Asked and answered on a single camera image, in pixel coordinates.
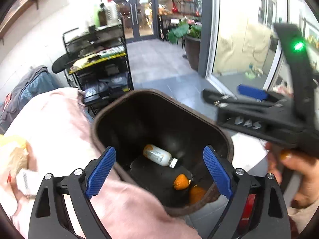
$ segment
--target wall shelf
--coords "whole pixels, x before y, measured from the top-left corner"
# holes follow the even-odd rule
[[[0,40],[4,43],[4,35],[10,29],[10,27],[18,20],[18,18],[28,9],[31,5],[36,4],[37,10],[39,9],[38,0],[25,0],[19,7],[11,13],[8,18],[4,18],[4,21],[0,25]]]

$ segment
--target white tag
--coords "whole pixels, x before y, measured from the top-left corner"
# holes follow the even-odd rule
[[[42,178],[38,172],[21,169],[16,177],[18,189],[26,196],[37,195]]]

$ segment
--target metal rolling cart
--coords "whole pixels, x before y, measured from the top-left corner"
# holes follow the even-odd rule
[[[68,55],[65,76],[70,87],[85,91],[84,104],[94,115],[126,92],[133,90],[126,39],[121,23],[71,39],[63,33]]]

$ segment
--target green led light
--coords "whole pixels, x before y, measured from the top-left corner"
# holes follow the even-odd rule
[[[295,44],[294,48],[295,48],[296,51],[300,51],[301,49],[303,49],[304,46],[305,46],[304,43],[298,42],[298,43]]]

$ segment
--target green leaves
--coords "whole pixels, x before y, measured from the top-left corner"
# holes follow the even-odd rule
[[[189,31],[189,24],[186,21],[183,21],[179,24],[177,28],[171,29],[167,34],[167,38],[170,43],[175,44],[179,38],[182,38],[186,34],[194,38],[201,37],[202,27],[198,25],[192,25]]]
[[[199,25],[192,25],[191,26],[190,32],[189,32],[189,35],[191,37],[200,39],[201,34],[202,34],[202,27],[201,26],[199,26]]]
[[[171,29],[167,35],[168,40],[175,44],[177,40],[188,33],[189,25],[186,22],[180,23],[177,28]]]

